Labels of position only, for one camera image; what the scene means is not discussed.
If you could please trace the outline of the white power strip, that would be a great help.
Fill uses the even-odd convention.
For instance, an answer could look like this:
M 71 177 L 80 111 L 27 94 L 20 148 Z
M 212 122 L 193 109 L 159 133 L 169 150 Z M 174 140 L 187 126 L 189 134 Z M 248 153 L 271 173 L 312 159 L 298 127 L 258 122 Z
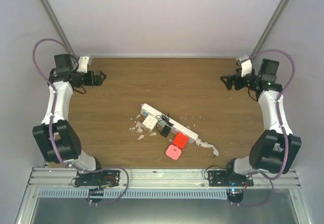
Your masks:
M 150 115 L 156 118 L 159 125 L 161 125 L 162 127 L 167 125 L 171 129 L 170 132 L 174 134 L 182 133 L 186 135 L 189 138 L 188 143 L 195 143 L 198 139 L 198 134 L 194 133 L 189 128 L 173 120 L 168 114 L 163 114 L 161 111 L 155 109 L 147 103 L 142 104 L 140 114 L 142 114 L 145 117 Z

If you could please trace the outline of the white cube adapter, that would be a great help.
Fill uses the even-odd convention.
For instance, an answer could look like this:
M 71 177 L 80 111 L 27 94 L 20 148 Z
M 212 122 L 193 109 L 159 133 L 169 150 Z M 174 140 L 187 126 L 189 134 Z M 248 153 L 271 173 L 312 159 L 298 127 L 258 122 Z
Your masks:
M 142 123 L 142 126 L 148 132 L 152 132 L 157 125 L 158 120 L 151 115 L 148 115 Z

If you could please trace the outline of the red cube socket adapter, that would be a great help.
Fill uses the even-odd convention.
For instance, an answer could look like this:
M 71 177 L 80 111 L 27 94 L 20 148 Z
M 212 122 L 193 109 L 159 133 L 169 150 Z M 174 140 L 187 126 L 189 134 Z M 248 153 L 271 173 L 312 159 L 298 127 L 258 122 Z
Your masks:
M 189 141 L 189 137 L 183 133 L 178 132 L 173 140 L 173 145 L 179 149 L 184 149 Z

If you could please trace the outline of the black power adapter with cable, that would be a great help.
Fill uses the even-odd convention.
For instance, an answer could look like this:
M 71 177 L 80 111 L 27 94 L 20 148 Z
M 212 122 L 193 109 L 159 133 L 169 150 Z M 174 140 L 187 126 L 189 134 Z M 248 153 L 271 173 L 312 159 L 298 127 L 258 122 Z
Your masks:
M 161 114 L 160 116 L 157 116 L 157 120 L 158 122 L 156 125 L 156 129 L 158 130 L 161 136 L 167 138 L 174 125 L 173 123 L 170 122 L 170 115 Z M 158 129 L 159 123 L 164 123 L 163 128 L 161 130 Z

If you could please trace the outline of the pink plug adapter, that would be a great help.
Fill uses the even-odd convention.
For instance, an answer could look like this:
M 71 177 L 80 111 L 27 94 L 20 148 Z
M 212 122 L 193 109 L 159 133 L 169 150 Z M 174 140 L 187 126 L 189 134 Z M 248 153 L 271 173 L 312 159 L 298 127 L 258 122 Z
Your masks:
M 166 155 L 173 160 L 178 160 L 181 154 L 182 150 L 173 144 L 169 145 L 166 150 Z

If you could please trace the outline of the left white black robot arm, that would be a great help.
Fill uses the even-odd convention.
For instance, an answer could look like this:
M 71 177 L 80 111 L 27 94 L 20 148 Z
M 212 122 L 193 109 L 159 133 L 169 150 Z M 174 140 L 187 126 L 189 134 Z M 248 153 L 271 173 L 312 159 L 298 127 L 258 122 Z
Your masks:
M 47 162 L 74 167 L 81 174 L 87 173 L 92 185 L 100 185 L 104 181 L 101 164 L 82 150 L 68 115 L 73 93 L 86 94 L 86 86 L 101 86 L 106 74 L 88 69 L 91 56 L 60 54 L 54 59 L 55 68 L 46 77 L 50 91 L 47 111 L 41 124 L 33 128 L 33 137 Z

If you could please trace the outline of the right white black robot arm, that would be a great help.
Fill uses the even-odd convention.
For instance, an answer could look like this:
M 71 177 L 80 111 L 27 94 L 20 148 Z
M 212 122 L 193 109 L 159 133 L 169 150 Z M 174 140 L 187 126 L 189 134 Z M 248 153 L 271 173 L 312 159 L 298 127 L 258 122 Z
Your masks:
M 271 180 L 286 174 L 301 145 L 301 138 L 290 129 L 283 105 L 283 88 L 276 82 L 279 62 L 263 59 L 259 72 L 255 72 L 252 62 L 247 57 L 236 60 L 236 73 L 221 76 L 221 81 L 228 90 L 247 88 L 255 92 L 255 100 L 261 107 L 264 132 L 252 146 L 247 157 L 232 159 L 226 165 L 224 180 L 235 186 L 242 176 L 257 172 L 271 173 Z

